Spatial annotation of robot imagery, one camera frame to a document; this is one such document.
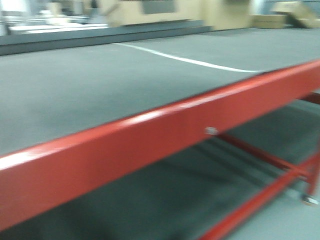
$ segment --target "red metal rod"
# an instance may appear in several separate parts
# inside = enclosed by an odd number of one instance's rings
[[[305,169],[306,171],[310,171],[311,168],[314,166],[314,164],[318,161],[319,156],[320,156],[320,150],[315,154],[313,154],[312,156],[310,156],[307,160],[299,164],[299,167],[301,167],[302,169]]]
[[[305,96],[304,98],[302,98],[301,100],[320,105],[320,94],[316,92],[312,92],[308,96]]]
[[[251,155],[253,155],[261,160],[264,160],[265,162],[268,162],[269,164],[274,165],[275,167],[277,167],[279,169],[296,170],[303,177],[307,178],[309,176],[309,172],[307,172],[305,169],[303,169],[297,165],[294,165],[290,162],[287,162],[277,156],[271,155],[270,153],[268,153],[262,149],[259,149],[257,147],[254,147],[254,146],[252,146],[252,145],[250,145],[250,144],[248,144],[248,143],[246,143],[236,137],[233,137],[231,135],[223,133],[223,134],[220,134],[218,136],[218,138],[236,146],[237,148],[240,148],[240,149],[250,153]]]
[[[256,212],[266,202],[274,198],[285,187],[287,187],[293,180],[297,178],[299,172],[297,170],[291,170],[279,177],[272,184],[263,189],[260,193],[255,195],[249,201],[244,203],[238,209],[233,211],[221,222],[216,224],[199,240],[220,240],[229,234],[235,227],[241,224],[250,215]]]
[[[308,178],[309,186],[306,191],[308,195],[313,195],[315,193],[316,187],[318,184],[319,175],[320,175],[320,152],[314,158],[314,165],[312,168],[312,172]]]

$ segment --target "white line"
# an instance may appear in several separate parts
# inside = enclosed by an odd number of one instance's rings
[[[152,50],[152,49],[148,49],[148,48],[140,47],[140,46],[135,46],[135,45],[131,45],[131,44],[125,44],[125,43],[114,43],[114,44],[125,46],[125,47],[128,47],[128,48],[141,50],[141,51],[148,52],[148,53],[151,53],[151,54],[155,54],[155,55],[158,55],[158,56],[162,56],[162,57],[165,57],[165,58],[174,59],[174,60],[186,62],[186,63],[189,63],[189,64],[196,64],[196,65],[200,65],[200,66],[204,66],[204,67],[208,67],[208,68],[213,68],[213,69],[220,69],[220,70],[225,70],[225,71],[241,72],[241,73],[260,73],[260,71],[237,69],[237,68],[228,67],[228,66],[215,65],[215,64],[208,63],[208,62],[205,62],[205,61],[198,61],[198,60],[192,60],[192,59],[189,59],[189,58],[173,56],[173,55],[166,54],[166,53],[163,53],[163,52],[160,52],[160,51],[155,51],[155,50]]]

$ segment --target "gray felt surface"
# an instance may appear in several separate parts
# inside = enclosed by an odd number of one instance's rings
[[[243,29],[129,44],[269,71],[319,58],[319,36],[320,29]],[[2,56],[0,72],[0,155],[252,76],[114,44]]]

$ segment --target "red steel beam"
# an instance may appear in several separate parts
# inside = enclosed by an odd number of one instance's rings
[[[0,157],[0,231],[320,88],[320,60]]]

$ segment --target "metal table frame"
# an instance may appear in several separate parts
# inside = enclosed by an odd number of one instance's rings
[[[320,102],[320,60],[254,76],[207,93],[0,157],[0,231],[88,193],[212,135],[285,170],[201,239],[226,236],[293,180],[315,191],[320,148],[300,165],[257,149],[225,131],[295,99]]]

